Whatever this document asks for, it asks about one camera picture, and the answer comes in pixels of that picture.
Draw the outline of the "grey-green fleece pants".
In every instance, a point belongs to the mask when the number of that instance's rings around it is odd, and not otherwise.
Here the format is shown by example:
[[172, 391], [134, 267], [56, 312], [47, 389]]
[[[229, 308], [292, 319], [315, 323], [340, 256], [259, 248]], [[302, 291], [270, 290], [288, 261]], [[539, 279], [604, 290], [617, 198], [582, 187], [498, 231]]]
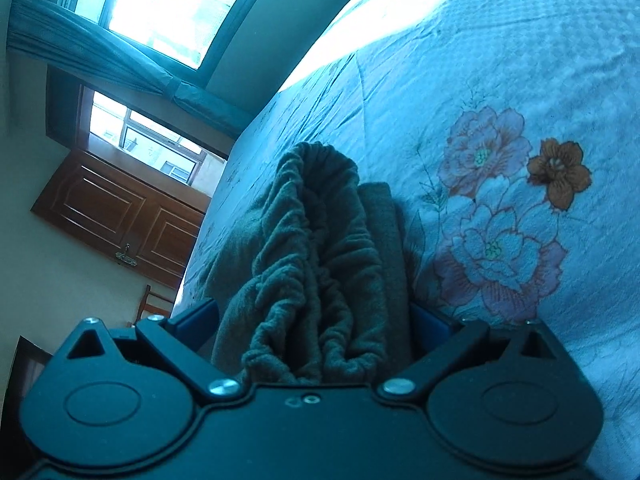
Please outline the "grey-green fleece pants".
[[297, 144], [209, 259], [212, 362], [246, 382], [373, 384], [411, 361], [390, 187], [329, 145]]

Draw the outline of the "large bedroom window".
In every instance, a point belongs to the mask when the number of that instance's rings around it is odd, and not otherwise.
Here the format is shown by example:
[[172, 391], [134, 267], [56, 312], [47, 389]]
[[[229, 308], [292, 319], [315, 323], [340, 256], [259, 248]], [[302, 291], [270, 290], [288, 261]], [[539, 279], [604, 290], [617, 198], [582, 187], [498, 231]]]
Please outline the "large bedroom window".
[[257, 0], [58, 0], [187, 81], [206, 86]]

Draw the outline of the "wooden chair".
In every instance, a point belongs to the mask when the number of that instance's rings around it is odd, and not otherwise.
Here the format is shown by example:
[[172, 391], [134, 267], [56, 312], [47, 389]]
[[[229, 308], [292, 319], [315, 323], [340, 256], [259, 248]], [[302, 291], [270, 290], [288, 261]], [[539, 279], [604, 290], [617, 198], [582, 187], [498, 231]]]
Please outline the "wooden chair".
[[174, 302], [171, 297], [161, 294], [152, 289], [151, 285], [146, 285], [139, 301], [136, 316], [132, 324], [136, 325], [137, 322], [148, 318], [149, 316], [161, 316], [162, 318], [169, 318], [171, 316]]

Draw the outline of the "brown wooden door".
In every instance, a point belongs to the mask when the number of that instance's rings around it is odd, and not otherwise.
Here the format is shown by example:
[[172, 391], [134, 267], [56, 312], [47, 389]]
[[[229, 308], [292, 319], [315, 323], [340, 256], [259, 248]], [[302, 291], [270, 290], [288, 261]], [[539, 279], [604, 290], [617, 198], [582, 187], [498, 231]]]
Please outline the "brown wooden door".
[[204, 218], [203, 211], [83, 151], [67, 155], [32, 212], [172, 289], [182, 281]]

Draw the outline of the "light blue floral bed sheet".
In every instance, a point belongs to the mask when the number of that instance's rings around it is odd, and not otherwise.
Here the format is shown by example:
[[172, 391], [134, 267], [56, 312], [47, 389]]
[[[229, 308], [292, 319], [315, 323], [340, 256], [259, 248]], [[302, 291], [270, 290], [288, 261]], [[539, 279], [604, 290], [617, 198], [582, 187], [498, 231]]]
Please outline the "light blue floral bed sheet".
[[538, 318], [639, 474], [639, 0], [352, 0], [235, 141], [177, 298], [299, 142], [390, 186], [407, 281], [456, 318]]

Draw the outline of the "teal left curtain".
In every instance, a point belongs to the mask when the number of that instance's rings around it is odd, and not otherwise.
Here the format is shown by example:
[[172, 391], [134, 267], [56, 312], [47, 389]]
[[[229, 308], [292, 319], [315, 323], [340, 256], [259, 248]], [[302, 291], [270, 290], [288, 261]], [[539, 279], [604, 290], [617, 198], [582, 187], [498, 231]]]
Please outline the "teal left curtain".
[[239, 136], [252, 121], [112, 32], [48, 0], [12, 0], [6, 42], [60, 70], [160, 96], [228, 136]]

